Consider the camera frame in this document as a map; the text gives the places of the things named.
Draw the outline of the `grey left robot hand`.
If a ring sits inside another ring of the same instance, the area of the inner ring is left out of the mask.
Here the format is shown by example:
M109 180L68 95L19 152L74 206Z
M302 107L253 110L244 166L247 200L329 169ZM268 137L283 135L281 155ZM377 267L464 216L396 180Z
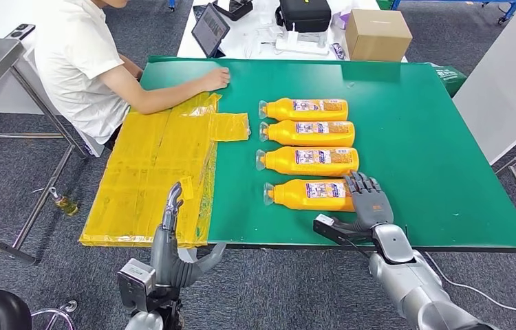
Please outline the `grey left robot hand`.
M166 200L162 222L157 227L151 246L151 265L156 272L156 285L185 288L213 269L222 259L225 243L218 243L209 254L194 262L183 261L178 254L175 231L182 186L176 182Z

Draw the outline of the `person's right hand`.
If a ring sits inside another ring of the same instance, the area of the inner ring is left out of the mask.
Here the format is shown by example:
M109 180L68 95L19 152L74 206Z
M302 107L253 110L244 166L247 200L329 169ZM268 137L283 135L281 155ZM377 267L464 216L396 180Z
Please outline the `person's right hand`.
M226 88L230 83L230 71L227 67L218 67L201 77L202 91L215 91Z

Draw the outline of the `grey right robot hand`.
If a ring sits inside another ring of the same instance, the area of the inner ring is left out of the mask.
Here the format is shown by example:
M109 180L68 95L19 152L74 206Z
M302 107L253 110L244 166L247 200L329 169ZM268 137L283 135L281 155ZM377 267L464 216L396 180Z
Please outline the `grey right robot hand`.
M367 232L374 226L394 222L389 200L374 177L368 177L365 173L354 170L343 177L351 194L356 220L346 223L334 219L335 228L350 232Z

